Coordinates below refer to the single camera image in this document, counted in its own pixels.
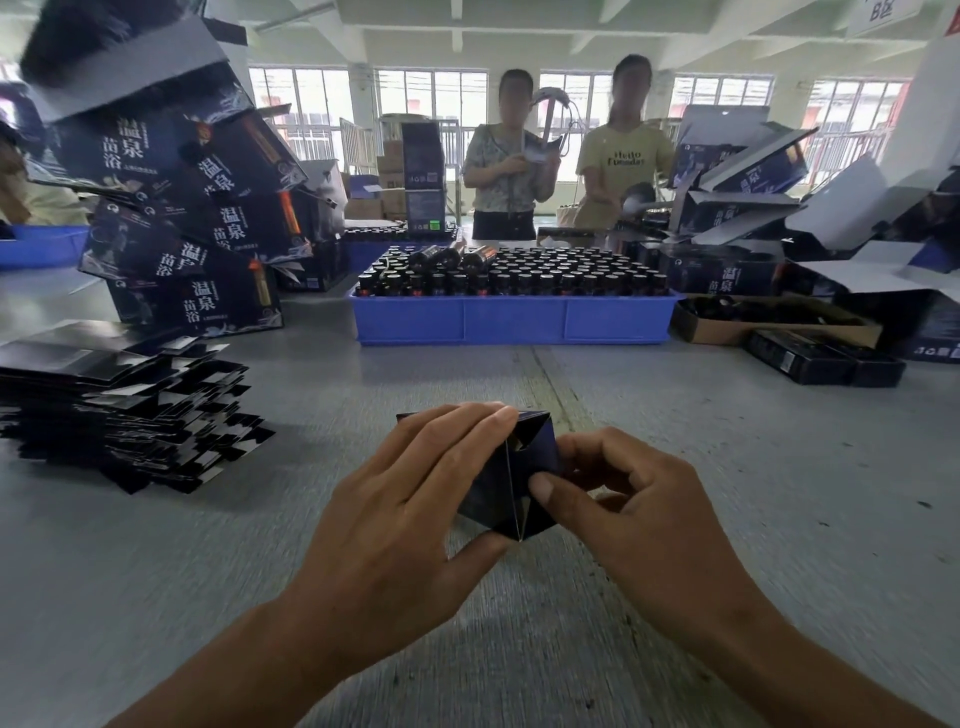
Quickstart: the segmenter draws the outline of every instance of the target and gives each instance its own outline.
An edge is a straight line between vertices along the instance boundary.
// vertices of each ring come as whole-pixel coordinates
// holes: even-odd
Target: blue bin
[[[364,346],[660,344],[679,296],[348,296]]]
[[[13,225],[16,240],[0,240],[0,270],[67,268],[80,262],[86,227]]]

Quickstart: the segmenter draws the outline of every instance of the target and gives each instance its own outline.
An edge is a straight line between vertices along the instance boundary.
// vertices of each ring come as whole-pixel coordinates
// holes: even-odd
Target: person
[[[574,227],[609,228],[630,187],[655,184],[658,172],[670,174],[674,156],[670,139],[643,123],[643,104],[652,82],[653,66],[643,56],[627,56],[613,70],[610,118],[589,132],[580,147],[577,174],[584,177],[585,194]]]
[[[464,187],[476,189],[474,240],[533,240],[534,207],[553,197],[560,153],[535,164],[523,155],[540,139],[523,129],[533,102],[534,79],[514,68],[500,79],[500,123],[481,124],[464,159]]]
[[[12,225],[86,225],[86,211],[66,187],[27,180],[16,131],[0,121],[0,219]]]
[[[517,414],[467,403],[400,422],[334,489],[283,592],[108,727],[293,726],[339,683],[451,619],[513,543],[487,532],[452,558],[444,550],[460,502]],[[566,478],[537,474],[532,495],[644,619],[770,723],[944,725],[787,622],[737,559],[689,464],[611,427],[557,445]],[[588,491],[600,486],[610,493],[594,500]]]

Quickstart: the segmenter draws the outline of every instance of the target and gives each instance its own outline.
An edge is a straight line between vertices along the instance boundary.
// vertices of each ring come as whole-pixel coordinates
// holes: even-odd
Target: left hand
[[[327,690],[452,618],[513,543],[488,532],[447,559],[474,478],[516,425],[499,402],[402,420],[334,490],[300,571],[276,600],[288,659]]]

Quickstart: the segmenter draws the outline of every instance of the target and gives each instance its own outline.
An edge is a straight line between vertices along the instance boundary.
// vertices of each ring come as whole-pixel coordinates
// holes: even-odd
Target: black hair
[[[500,77],[500,88],[496,92],[497,98],[503,96],[503,85],[512,80],[523,81],[530,89],[530,95],[534,95],[534,77],[530,75],[529,71],[524,71],[522,68],[511,68],[509,71],[504,71],[503,76]]]
[[[647,72],[649,74],[649,81],[652,84],[654,81],[654,65],[650,62],[646,56],[641,56],[639,53],[631,53],[629,56],[625,56],[623,60],[616,65],[616,68],[613,69],[613,80],[611,84],[612,87],[616,84],[617,77],[624,71],[634,68],[635,66],[646,66]],[[607,123],[613,123],[613,107],[610,109],[610,116],[607,118]]]

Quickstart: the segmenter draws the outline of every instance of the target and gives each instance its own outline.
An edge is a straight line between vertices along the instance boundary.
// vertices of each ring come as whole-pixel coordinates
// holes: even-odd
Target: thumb
[[[606,510],[569,480],[537,473],[530,478],[530,495],[537,499],[553,520],[594,551],[616,525],[617,516]]]

